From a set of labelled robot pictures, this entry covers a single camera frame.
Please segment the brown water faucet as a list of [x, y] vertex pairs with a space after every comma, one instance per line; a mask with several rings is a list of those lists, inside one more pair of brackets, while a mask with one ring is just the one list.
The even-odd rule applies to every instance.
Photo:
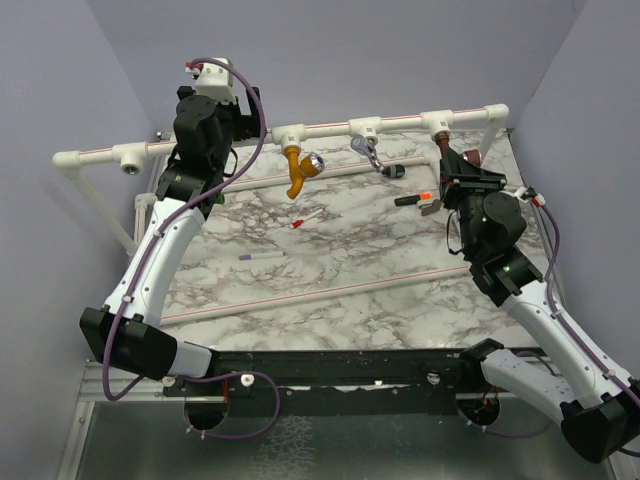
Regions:
[[482, 164], [482, 154], [479, 150], [466, 150], [463, 152], [456, 151], [450, 146], [450, 132], [448, 130], [442, 130], [435, 133], [432, 136], [433, 142], [438, 146], [441, 156], [444, 157], [446, 153], [453, 152], [458, 154], [467, 163], [480, 167]]

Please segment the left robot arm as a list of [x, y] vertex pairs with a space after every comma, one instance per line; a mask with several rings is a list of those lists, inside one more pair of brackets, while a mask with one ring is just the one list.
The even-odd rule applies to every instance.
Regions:
[[250, 112], [179, 90], [176, 145], [156, 189], [151, 219], [126, 273], [99, 309], [86, 308], [79, 326], [100, 363], [149, 379], [186, 377], [206, 395], [220, 385], [214, 350], [160, 330], [163, 304], [180, 261], [222, 189], [233, 144], [265, 134], [260, 93], [247, 91]]

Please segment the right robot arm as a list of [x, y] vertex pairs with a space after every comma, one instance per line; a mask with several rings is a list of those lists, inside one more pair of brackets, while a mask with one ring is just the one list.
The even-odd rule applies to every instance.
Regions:
[[607, 355], [553, 294], [552, 273], [540, 272], [516, 243], [526, 229], [524, 204], [546, 211], [531, 187], [514, 192], [505, 175], [440, 147], [440, 197], [456, 213], [460, 254], [479, 290], [515, 319], [543, 349], [558, 375], [533, 367], [492, 341], [459, 367], [461, 383], [505, 389], [558, 425], [572, 449], [600, 463], [639, 435], [639, 381]]

